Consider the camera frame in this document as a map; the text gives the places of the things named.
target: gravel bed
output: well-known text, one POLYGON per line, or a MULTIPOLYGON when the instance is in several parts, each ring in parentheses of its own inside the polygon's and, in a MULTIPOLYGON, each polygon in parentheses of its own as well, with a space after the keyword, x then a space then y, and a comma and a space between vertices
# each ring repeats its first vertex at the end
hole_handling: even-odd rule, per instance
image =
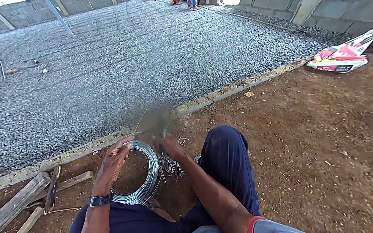
POLYGON ((0 175, 344 39, 233 8, 185 8, 127 1, 66 18, 75 37, 57 21, 1 34, 3 65, 19 71, 0 78, 0 175))

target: concrete form edge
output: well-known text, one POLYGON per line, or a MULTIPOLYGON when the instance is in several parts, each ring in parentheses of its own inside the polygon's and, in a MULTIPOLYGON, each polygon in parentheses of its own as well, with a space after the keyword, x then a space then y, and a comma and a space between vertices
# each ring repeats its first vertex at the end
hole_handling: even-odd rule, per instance
MULTIPOLYGON (((271 71, 264 72, 260 75, 256 75, 256 76, 247 78, 245 80, 235 82, 229 86, 223 87, 220 90, 217 90, 213 93, 205 95, 202 98, 198 98, 191 102, 180 105, 175 109, 174 112, 177 117, 181 117, 185 114, 189 114, 213 102, 227 98, 233 94, 236 94, 247 88, 250 88, 260 83, 263 83, 265 81, 268 81, 286 72, 293 71, 303 66, 307 61, 311 60, 311 58, 312 56, 308 56, 299 61, 289 63, 285 66, 281 66, 271 71)), ((0 177, 0 190, 7 188, 9 186, 12 186, 16 183, 22 182, 24 180, 33 178, 40 172, 50 171, 57 165, 62 165, 62 164, 71 162, 73 160, 79 159, 94 151, 99 151, 107 146, 110 146, 116 143, 118 140, 120 140, 125 135, 129 134, 130 132, 132 132, 132 130, 129 130, 129 129, 117 131, 110 135, 104 136, 98 140, 94 140, 85 145, 74 148, 70 151, 66 151, 53 158, 44 160, 37 165, 28 166, 20 170, 10 171, 6 175, 0 177)))
POLYGON ((202 98, 198 98, 196 100, 193 100, 191 102, 188 102, 186 104, 183 104, 181 106, 178 106, 175 109, 175 114, 177 117, 181 117, 185 114, 189 114, 191 112, 194 112, 198 109, 201 109, 213 102, 219 101, 221 99, 227 98, 233 94, 236 94, 240 91, 243 91, 245 89, 248 89, 250 87, 253 87, 255 85, 258 85, 262 82, 268 81, 274 77, 277 77, 279 75, 282 75, 286 72, 295 70, 301 66, 303 66, 307 61, 312 60, 313 56, 305 57, 301 60, 291 62, 285 66, 281 66, 279 68, 273 69, 271 71, 264 72, 262 74, 249 77, 245 80, 235 82, 231 85, 228 85, 226 87, 223 87, 220 90, 217 90, 213 93, 210 93, 208 95, 205 95, 202 98))

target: wristwatch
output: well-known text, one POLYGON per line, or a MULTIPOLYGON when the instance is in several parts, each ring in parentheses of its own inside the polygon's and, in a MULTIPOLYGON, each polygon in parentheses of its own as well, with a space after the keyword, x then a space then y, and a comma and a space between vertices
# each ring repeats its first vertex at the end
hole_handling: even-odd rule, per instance
POLYGON ((91 197, 89 199, 89 206, 100 206, 107 203, 110 203, 113 200, 113 193, 109 193, 107 195, 101 196, 101 197, 91 197))

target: dirt ground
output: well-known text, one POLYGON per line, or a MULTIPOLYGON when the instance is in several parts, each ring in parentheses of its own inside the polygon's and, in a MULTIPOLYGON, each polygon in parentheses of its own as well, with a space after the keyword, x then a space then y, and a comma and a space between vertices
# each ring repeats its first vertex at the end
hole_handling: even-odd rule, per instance
MULTIPOLYGON (((348 74, 299 68, 183 117, 174 132, 189 137, 184 148, 195 156, 211 128, 240 130, 249 142, 264 217, 306 232, 373 232, 373 54, 369 60, 348 74)), ((66 164, 60 181, 97 171, 103 153, 66 164)), ((143 183, 145 159, 132 158, 119 191, 143 183)), ((86 205, 92 184, 58 193, 55 210, 86 205)), ((0 191, 0 207, 24 185, 0 191)), ((186 178, 167 178, 154 197, 177 220, 196 199, 186 178)), ((16 232, 31 212, 23 211, 3 232, 16 232)), ((44 215, 31 232, 68 231, 76 213, 44 215)))

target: galvanized tie wire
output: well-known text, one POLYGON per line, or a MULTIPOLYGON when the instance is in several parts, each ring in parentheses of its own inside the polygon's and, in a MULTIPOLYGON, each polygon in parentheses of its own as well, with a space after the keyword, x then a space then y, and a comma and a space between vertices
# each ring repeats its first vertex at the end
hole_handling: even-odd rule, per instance
POLYGON ((125 143, 132 145, 131 151, 140 151, 148 160, 148 175, 143 185, 133 193, 120 193, 113 188, 111 189, 114 202, 120 202, 128 205, 143 204, 145 198, 149 196, 155 186, 158 178, 159 163, 158 157, 156 156, 153 149, 146 143, 138 140, 133 140, 125 143))

